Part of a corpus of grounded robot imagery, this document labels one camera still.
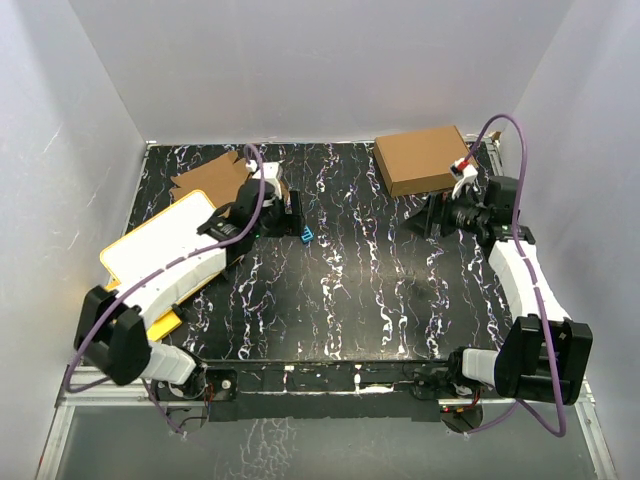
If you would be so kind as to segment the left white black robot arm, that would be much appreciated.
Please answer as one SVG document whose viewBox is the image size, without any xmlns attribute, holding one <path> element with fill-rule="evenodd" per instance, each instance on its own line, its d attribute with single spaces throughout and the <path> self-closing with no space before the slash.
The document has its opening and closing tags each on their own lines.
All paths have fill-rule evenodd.
<svg viewBox="0 0 640 480">
<path fill-rule="evenodd" d="M 119 386 L 137 379 L 169 384 L 184 399 L 203 395 L 205 363 L 184 348 L 150 338 L 152 326 L 240 260 L 262 237 L 300 236 L 299 191 L 247 180 L 235 201 L 216 208 L 195 190 L 110 249 L 130 270 L 119 285 L 92 288 L 73 346 L 79 358 Z"/>
</svg>

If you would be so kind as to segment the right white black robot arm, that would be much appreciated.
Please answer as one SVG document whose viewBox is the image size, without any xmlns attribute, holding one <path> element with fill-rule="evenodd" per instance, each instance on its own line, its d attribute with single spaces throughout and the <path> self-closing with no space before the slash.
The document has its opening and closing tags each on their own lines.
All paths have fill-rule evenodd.
<svg viewBox="0 0 640 480">
<path fill-rule="evenodd" d="M 488 180 L 483 200 L 448 191 L 428 195 L 406 225 L 423 237 L 474 235 L 497 276 L 513 325 L 497 351 L 460 347 L 450 354 L 447 388 L 466 397 L 481 384 L 505 398 L 572 405 L 579 397 L 593 334 L 560 306 L 541 271 L 529 228 L 512 225 L 518 182 Z"/>
</svg>

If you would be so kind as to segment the closed brown cardboard box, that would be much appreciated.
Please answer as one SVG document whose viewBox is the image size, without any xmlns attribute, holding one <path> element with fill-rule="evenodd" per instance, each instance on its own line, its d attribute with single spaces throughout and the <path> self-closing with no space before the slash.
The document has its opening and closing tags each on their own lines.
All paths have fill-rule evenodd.
<svg viewBox="0 0 640 480">
<path fill-rule="evenodd" d="M 469 152 L 456 126 L 379 136 L 374 157 L 391 197 L 452 189 L 450 166 Z"/>
</svg>

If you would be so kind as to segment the small blue plastic piece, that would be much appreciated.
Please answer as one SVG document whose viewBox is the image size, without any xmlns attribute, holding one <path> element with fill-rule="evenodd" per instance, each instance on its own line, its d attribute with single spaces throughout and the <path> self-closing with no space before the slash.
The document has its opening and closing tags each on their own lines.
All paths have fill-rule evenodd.
<svg viewBox="0 0 640 480">
<path fill-rule="evenodd" d="M 314 234 L 311 231 L 309 226 L 305 226 L 304 229 L 302 230 L 302 234 L 300 236 L 300 239 L 302 241 L 303 244 L 307 245 L 309 243 L 312 242 L 312 240 L 314 239 Z"/>
</svg>

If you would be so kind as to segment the white board yellow rim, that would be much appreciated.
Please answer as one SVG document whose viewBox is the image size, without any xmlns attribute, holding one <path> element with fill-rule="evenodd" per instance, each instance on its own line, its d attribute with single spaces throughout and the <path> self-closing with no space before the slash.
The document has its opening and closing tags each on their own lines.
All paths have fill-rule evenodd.
<svg viewBox="0 0 640 480">
<path fill-rule="evenodd" d="M 161 269 L 160 275 L 183 281 L 189 296 L 227 267 L 226 251 L 197 232 L 214 210 L 195 190 L 106 247 L 100 261 L 119 285 L 137 284 Z"/>
</svg>

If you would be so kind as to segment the yellow flat board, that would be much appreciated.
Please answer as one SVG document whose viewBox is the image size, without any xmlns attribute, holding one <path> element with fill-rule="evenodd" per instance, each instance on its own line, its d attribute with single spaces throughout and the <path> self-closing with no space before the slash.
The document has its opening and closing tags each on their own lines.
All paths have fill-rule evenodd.
<svg viewBox="0 0 640 480">
<path fill-rule="evenodd" d="M 174 307 L 180 307 L 180 303 L 188 296 L 189 290 L 183 281 L 171 278 L 166 273 L 139 286 L 126 296 L 134 285 L 134 282 L 130 282 L 116 288 L 115 299 L 121 299 L 122 302 L 111 314 L 111 322 L 132 311 L 143 321 L 147 338 L 152 342 L 162 341 L 184 323 L 174 311 Z"/>
</svg>

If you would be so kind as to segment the aluminium frame rail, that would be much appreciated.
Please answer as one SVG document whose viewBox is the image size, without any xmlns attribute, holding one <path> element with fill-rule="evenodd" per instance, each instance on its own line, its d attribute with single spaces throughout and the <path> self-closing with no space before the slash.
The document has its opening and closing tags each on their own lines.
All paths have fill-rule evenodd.
<svg viewBox="0 0 640 480">
<path fill-rule="evenodd" d="M 61 389 L 36 479 L 56 478 L 70 438 L 74 415 L 79 407 L 151 406 L 149 394 L 140 380 L 127 386 L 117 386 L 110 380 L 101 381 L 100 378 L 101 373 L 96 368 L 80 366 L 71 375 L 71 387 L 83 390 L 69 393 L 64 388 Z"/>
</svg>

